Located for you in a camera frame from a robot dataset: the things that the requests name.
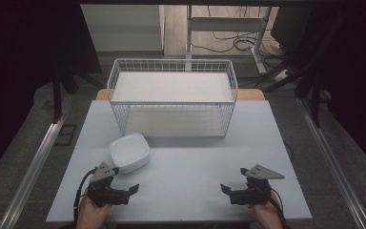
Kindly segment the white square bowl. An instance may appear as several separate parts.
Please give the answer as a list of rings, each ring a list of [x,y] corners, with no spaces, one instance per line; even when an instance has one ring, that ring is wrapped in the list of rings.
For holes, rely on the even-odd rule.
[[[133,172],[150,162],[150,147],[140,133],[125,135],[109,146],[113,164],[122,174]]]

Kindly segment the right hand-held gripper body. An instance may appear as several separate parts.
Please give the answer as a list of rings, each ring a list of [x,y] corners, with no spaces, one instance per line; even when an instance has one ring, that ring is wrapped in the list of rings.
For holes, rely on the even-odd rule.
[[[229,194],[231,204],[265,204],[271,196],[270,179],[283,179],[284,176],[271,169],[256,164],[248,169],[246,178],[247,188],[231,191]]]

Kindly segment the person's left hand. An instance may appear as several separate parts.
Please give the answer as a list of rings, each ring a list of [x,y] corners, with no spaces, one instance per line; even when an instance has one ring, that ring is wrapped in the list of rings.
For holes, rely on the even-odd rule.
[[[79,203],[79,216],[75,229],[100,229],[111,208],[109,204],[97,207],[87,195],[83,196]]]

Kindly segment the black metal stand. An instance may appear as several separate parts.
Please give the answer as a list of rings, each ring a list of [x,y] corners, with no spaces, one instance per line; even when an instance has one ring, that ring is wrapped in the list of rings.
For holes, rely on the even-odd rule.
[[[301,74],[301,79],[295,88],[297,97],[305,97],[308,93],[312,93],[310,117],[317,128],[319,123],[319,105],[320,93],[322,89],[322,77],[317,70],[306,69]]]
[[[68,68],[64,72],[58,72],[53,75],[52,78],[52,90],[53,90],[53,123],[56,124],[62,116],[62,94],[61,87],[65,88],[68,94],[75,94],[78,92],[78,86],[74,80],[74,76],[78,76],[88,83],[92,84],[97,89],[103,89],[105,85],[93,78],[87,73],[81,72],[76,68]]]

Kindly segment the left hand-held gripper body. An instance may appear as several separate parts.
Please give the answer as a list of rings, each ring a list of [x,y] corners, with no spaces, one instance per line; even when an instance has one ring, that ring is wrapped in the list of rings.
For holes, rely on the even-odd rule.
[[[100,163],[92,170],[87,196],[97,207],[105,204],[125,205],[129,203],[130,193],[128,191],[112,188],[114,176],[112,168],[106,162]]]

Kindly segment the white wire two-tier rack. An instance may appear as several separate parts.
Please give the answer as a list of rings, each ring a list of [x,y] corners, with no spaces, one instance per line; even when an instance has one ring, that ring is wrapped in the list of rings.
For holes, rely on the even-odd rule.
[[[123,135],[223,137],[237,100],[225,59],[118,58],[107,97]]]

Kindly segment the dark curtain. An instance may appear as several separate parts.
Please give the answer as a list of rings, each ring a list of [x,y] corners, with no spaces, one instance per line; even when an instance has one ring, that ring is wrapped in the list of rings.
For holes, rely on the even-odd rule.
[[[366,2],[350,8],[317,72],[330,111],[366,155]]]
[[[0,0],[0,158],[27,117],[35,91],[101,68],[82,0]]]

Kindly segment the white cabinet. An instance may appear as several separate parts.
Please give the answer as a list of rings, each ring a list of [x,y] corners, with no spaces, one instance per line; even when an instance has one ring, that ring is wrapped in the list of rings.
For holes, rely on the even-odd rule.
[[[164,50],[163,5],[82,5],[98,52]]]

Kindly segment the silver metal rail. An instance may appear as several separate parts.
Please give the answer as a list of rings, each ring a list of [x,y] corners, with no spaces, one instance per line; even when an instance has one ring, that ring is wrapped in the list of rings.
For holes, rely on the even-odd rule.
[[[303,116],[312,132],[319,151],[323,154],[323,157],[328,164],[328,168],[331,171],[332,177],[334,178],[340,194],[343,196],[343,199],[356,223],[357,228],[366,229],[366,211],[349,180],[344,175],[326,137],[322,133],[321,129],[315,125],[311,117],[312,111],[308,106],[308,102],[305,99],[300,98],[297,98],[295,101],[303,113]]]
[[[55,123],[48,128],[38,150],[36,151],[28,170],[23,176],[10,204],[0,220],[0,229],[14,229],[26,203],[29,199],[31,191],[40,176],[44,164],[49,156],[51,148],[58,137],[64,121],[69,114],[73,95],[67,94],[61,103],[62,112]]]

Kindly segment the person's right hand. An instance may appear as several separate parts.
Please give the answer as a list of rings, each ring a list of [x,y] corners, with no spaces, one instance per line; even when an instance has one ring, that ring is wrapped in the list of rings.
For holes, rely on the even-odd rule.
[[[263,229],[283,229],[278,211],[269,201],[266,204],[249,205]]]

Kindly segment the white power strip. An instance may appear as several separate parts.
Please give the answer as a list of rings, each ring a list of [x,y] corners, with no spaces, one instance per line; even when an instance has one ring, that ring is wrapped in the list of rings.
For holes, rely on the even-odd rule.
[[[275,78],[274,81],[275,82],[279,82],[283,79],[285,79],[287,76],[289,76],[291,74],[291,72],[289,70],[283,70],[281,71]]]

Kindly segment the dark floor outlet cover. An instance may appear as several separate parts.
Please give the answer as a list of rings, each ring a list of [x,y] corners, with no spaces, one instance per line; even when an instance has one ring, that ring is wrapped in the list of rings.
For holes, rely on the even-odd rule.
[[[76,131],[76,125],[63,125],[55,142],[55,146],[70,146]]]

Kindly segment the white metal desk frame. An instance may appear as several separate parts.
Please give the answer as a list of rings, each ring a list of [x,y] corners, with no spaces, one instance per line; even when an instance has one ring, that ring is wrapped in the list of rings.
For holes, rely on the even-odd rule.
[[[193,31],[242,31],[255,32],[255,42],[251,47],[252,57],[260,74],[266,74],[266,68],[260,56],[260,47],[265,34],[272,7],[265,9],[264,15],[257,18],[230,17],[193,17],[193,6],[187,6],[187,44],[185,57],[192,58]]]

